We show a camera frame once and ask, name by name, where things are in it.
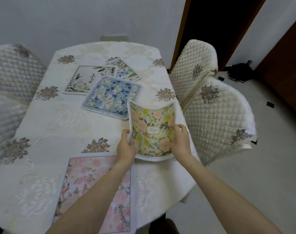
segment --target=forearm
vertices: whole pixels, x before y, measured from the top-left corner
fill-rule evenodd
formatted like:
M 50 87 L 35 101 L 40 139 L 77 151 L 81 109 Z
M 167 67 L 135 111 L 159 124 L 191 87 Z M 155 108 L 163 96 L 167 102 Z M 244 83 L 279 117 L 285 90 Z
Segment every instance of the forearm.
M 46 234 L 98 233 L 122 178 L 129 169 L 128 165 L 117 162 L 52 224 Z
M 281 233 L 257 208 L 196 158 L 188 156 L 182 165 L 199 185 L 227 233 Z

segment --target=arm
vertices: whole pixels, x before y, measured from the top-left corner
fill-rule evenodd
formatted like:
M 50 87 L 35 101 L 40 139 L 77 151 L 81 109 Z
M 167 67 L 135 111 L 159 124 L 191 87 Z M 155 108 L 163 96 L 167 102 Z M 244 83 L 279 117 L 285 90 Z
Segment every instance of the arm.
M 282 233 L 249 201 L 191 155 L 189 134 L 184 125 L 174 125 L 173 129 L 171 150 L 176 160 L 197 182 L 227 233 Z
M 122 131 L 121 141 L 116 149 L 118 159 L 112 169 L 52 224 L 46 234 L 99 232 L 122 178 L 135 159 L 135 142 L 127 142 L 129 132 L 130 130 Z

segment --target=table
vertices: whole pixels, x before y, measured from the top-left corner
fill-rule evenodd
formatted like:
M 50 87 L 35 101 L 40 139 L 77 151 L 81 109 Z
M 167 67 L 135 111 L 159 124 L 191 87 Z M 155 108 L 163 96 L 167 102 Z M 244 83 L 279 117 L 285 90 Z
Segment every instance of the table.
M 161 108 L 175 101 L 176 123 L 186 125 L 177 99 L 171 96 L 173 87 L 158 49 L 97 42 L 56 51 L 11 144 L 9 153 L 15 151 L 18 158 L 0 165 L 2 228 L 12 233 L 44 233 L 50 226 L 48 216 L 55 210 L 52 199 L 60 192 L 56 183 L 63 176 L 65 159 L 83 152 L 116 150 L 129 121 L 83 110 L 80 105 L 86 96 L 62 93 L 78 66 L 104 64 L 116 56 L 142 77 L 136 82 L 143 86 L 139 104 Z M 162 94 L 165 89 L 171 90 L 170 95 Z M 190 142 L 197 157 L 191 138 Z M 175 159 L 158 163 L 136 160 L 136 170 L 138 228 L 167 212 L 195 185 Z

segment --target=pink floral placemat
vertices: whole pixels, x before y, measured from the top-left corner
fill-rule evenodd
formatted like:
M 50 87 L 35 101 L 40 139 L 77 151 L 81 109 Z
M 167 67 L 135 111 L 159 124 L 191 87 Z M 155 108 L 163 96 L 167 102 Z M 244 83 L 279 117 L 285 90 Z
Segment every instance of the pink floral placemat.
M 84 193 L 109 171 L 117 159 L 115 152 L 78 155 L 69 160 L 61 185 L 52 223 L 62 216 Z M 125 174 L 111 202 L 99 234 L 135 233 L 136 195 L 134 194 L 134 165 Z

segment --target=oval label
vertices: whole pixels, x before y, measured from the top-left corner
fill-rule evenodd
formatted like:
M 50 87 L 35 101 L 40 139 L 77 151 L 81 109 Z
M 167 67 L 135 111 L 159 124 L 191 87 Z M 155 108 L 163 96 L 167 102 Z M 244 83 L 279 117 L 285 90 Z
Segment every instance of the oval label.
M 148 134 L 157 135 L 160 133 L 160 128 L 157 126 L 147 126 L 146 131 Z

